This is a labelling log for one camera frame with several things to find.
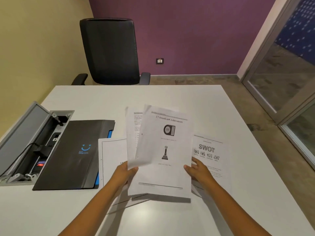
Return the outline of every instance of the black cable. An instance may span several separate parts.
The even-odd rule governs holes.
[[[40,145],[38,145],[37,143],[30,143],[30,144],[28,144],[25,148],[24,148],[24,150],[18,155],[18,157],[12,162],[12,164],[4,171],[4,173],[2,173],[2,175],[0,175],[0,177],[1,176],[3,176],[10,168],[11,168],[11,166],[16,162],[16,160],[25,152],[25,150],[29,147],[29,146],[31,146],[31,145],[36,145],[36,146],[40,146]]]

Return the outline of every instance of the beige wall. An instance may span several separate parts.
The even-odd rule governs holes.
[[[0,136],[32,101],[89,74],[79,20],[90,17],[89,0],[0,0]]]
[[[256,53],[258,52],[260,46],[262,45],[263,41],[266,39],[268,32],[270,31],[271,27],[273,26],[274,22],[276,21],[277,17],[279,16],[281,10],[283,9],[287,0],[276,0],[273,7],[271,8],[264,24],[262,25],[256,39],[254,40],[250,50],[248,51],[241,67],[239,68],[237,75],[240,79],[242,79],[246,73],[246,70],[249,68],[250,64],[252,63]]]

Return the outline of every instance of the glass door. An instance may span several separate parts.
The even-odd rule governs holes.
[[[315,0],[288,0],[244,85],[279,123],[315,92]]]
[[[279,127],[315,170],[315,99]]]

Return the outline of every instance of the black mesh chair back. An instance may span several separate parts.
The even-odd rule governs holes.
[[[139,83],[136,35],[132,20],[83,19],[80,29],[89,70],[96,83]]]

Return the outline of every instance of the white desk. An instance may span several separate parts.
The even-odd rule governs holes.
[[[112,137],[125,129],[126,106],[179,107],[196,132],[230,143],[232,196],[273,236],[314,235],[268,158],[221,86],[56,86],[42,105],[75,110],[71,120],[113,119]],[[96,190],[31,191],[0,187],[0,235],[57,235]],[[107,215],[100,235],[229,235],[214,205],[147,201]]]

